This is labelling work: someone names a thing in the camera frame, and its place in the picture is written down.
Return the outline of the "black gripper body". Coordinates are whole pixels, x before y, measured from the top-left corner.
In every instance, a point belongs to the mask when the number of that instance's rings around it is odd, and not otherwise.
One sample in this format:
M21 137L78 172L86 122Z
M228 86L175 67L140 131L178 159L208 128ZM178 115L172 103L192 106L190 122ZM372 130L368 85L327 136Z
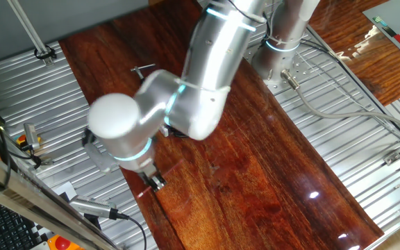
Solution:
M158 168L153 163L149 163L138 172L138 175L144 181L144 183L147 184L146 176L155 176L156 174L159 173L160 172Z

